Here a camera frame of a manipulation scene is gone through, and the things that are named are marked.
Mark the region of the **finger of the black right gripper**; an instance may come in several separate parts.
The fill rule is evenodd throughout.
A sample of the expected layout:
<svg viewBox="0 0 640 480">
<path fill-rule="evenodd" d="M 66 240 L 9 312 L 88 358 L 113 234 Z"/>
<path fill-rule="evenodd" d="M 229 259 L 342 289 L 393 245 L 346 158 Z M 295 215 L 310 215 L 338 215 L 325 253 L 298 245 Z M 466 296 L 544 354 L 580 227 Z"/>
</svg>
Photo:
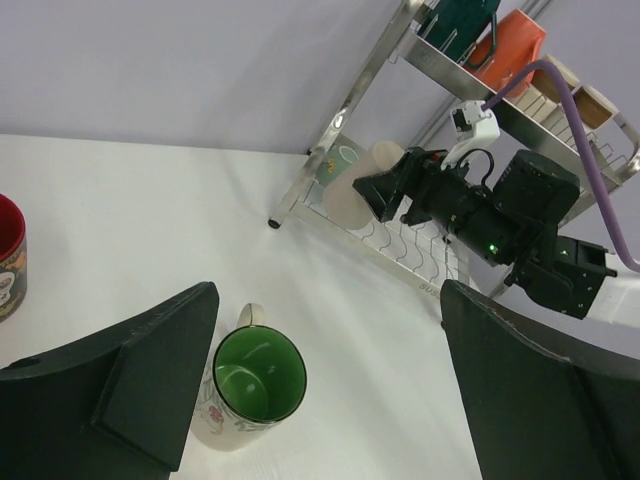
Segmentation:
<svg viewBox="0 0 640 480">
<path fill-rule="evenodd" d="M 380 223 L 394 218 L 408 184 L 408 159 L 404 149 L 371 149 L 367 174 L 352 186 Z"/>
</svg>

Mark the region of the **green interior floral mug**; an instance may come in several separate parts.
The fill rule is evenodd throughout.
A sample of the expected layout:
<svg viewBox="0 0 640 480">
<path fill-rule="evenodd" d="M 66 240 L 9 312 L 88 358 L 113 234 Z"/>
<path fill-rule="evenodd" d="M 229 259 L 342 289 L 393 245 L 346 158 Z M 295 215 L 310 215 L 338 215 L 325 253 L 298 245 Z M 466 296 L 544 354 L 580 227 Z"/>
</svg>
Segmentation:
<svg viewBox="0 0 640 480">
<path fill-rule="evenodd" d="M 191 431 L 211 449 L 241 449 L 293 415 L 307 384 L 299 349 L 249 303 L 207 357 Z"/>
</svg>

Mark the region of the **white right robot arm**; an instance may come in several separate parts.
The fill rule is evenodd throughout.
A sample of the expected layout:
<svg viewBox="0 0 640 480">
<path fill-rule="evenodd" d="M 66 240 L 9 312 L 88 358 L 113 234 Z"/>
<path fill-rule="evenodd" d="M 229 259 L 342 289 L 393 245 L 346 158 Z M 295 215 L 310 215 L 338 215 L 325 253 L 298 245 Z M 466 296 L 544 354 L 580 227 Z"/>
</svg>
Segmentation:
<svg viewBox="0 0 640 480">
<path fill-rule="evenodd" d="M 354 190 L 381 223 L 404 198 L 407 226 L 434 221 L 492 267 L 511 271 L 536 304 L 577 319 L 587 316 L 606 278 L 617 277 L 600 245 L 561 236 L 559 223 L 576 203 L 576 175 L 547 157 L 519 150 L 494 187 L 471 184 L 465 157 L 449 163 L 446 151 L 408 150 L 390 170 L 358 178 Z"/>
</svg>

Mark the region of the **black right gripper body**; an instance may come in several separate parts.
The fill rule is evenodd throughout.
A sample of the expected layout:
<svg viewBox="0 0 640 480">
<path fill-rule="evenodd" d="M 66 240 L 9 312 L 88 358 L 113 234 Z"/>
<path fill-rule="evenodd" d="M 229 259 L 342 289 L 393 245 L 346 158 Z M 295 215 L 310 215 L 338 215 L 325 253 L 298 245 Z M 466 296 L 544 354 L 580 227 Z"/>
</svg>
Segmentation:
<svg viewBox="0 0 640 480">
<path fill-rule="evenodd" d="M 467 164 L 441 168 L 447 151 L 412 147 L 403 161 L 402 193 L 411 200 L 400 221 L 414 226 L 436 221 L 447 231 L 460 231 L 475 214 L 475 190 L 466 181 Z"/>
</svg>

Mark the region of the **steel lined paper cup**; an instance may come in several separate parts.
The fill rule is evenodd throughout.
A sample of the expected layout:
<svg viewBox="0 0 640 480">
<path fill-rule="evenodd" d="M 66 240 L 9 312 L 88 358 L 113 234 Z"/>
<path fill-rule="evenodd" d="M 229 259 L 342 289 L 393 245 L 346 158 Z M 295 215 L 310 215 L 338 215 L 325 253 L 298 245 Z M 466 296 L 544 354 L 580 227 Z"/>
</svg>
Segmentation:
<svg viewBox="0 0 640 480">
<path fill-rule="evenodd" d="M 617 115 L 619 109 L 592 86 L 579 87 L 573 93 L 573 99 L 587 139 L 596 142 L 596 132 Z M 576 146 L 568 117 L 561 104 L 558 104 L 554 111 L 542 122 L 542 126 L 569 147 L 574 148 Z"/>
</svg>

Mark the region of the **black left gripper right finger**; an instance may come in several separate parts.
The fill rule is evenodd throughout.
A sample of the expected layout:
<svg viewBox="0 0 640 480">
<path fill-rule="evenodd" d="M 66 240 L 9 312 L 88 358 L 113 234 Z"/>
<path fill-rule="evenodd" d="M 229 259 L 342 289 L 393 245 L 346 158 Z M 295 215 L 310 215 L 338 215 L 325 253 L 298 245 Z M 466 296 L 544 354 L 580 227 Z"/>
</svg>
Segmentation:
<svg viewBox="0 0 640 480">
<path fill-rule="evenodd" d="M 455 280 L 443 328 L 485 479 L 636 479 L 639 362 Z"/>
</svg>

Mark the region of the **orange mug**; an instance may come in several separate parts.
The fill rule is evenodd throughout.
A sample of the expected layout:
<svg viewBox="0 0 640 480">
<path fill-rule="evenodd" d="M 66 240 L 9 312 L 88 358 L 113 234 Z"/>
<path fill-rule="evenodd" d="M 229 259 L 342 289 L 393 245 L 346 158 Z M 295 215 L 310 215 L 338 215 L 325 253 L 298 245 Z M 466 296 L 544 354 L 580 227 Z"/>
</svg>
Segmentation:
<svg viewBox="0 0 640 480">
<path fill-rule="evenodd" d="M 520 9 L 493 22 L 464 68 L 498 91 L 525 66 L 539 58 L 546 30 Z"/>
</svg>

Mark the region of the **small brown white cup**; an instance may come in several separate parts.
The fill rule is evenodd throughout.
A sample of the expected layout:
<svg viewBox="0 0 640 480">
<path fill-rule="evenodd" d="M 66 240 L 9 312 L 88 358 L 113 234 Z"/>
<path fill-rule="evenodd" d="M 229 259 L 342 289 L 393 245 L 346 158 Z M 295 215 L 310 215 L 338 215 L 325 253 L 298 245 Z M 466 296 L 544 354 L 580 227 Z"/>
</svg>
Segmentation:
<svg viewBox="0 0 640 480">
<path fill-rule="evenodd" d="M 545 55 L 543 59 L 556 66 L 571 92 L 579 86 L 577 75 L 562 62 L 551 55 Z M 542 123 L 557 108 L 561 99 L 549 74 L 544 70 L 536 70 L 527 89 L 511 102 L 526 116 Z"/>
</svg>

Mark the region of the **dark teal mug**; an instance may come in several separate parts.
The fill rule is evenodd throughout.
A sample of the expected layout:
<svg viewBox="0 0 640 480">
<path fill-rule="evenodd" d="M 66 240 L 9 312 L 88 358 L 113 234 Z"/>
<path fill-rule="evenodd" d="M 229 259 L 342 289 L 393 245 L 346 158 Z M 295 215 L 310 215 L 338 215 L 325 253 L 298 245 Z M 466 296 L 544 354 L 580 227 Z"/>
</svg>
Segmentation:
<svg viewBox="0 0 640 480">
<path fill-rule="evenodd" d="M 417 35 L 453 61 L 471 48 L 496 17 L 500 0 L 441 0 Z"/>
</svg>

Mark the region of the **light teal mug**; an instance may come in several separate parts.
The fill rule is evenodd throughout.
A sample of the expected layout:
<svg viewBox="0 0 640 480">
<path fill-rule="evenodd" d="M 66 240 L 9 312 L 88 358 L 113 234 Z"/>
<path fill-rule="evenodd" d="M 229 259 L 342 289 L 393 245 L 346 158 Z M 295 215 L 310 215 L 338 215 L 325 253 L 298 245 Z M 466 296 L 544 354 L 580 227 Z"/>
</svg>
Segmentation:
<svg viewBox="0 0 640 480">
<path fill-rule="evenodd" d="M 352 147 L 347 145 L 332 146 L 316 172 L 318 183 L 323 187 L 328 186 L 358 159 L 358 152 Z"/>
</svg>

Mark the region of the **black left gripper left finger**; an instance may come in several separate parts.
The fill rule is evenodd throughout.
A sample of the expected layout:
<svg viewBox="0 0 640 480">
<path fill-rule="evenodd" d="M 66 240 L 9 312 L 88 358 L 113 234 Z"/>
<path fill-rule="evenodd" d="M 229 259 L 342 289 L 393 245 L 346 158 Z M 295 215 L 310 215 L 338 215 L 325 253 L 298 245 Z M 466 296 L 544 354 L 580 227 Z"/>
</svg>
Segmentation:
<svg viewBox="0 0 640 480">
<path fill-rule="evenodd" d="M 219 308 L 212 282 L 1 371 L 4 479 L 167 479 Z"/>
</svg>

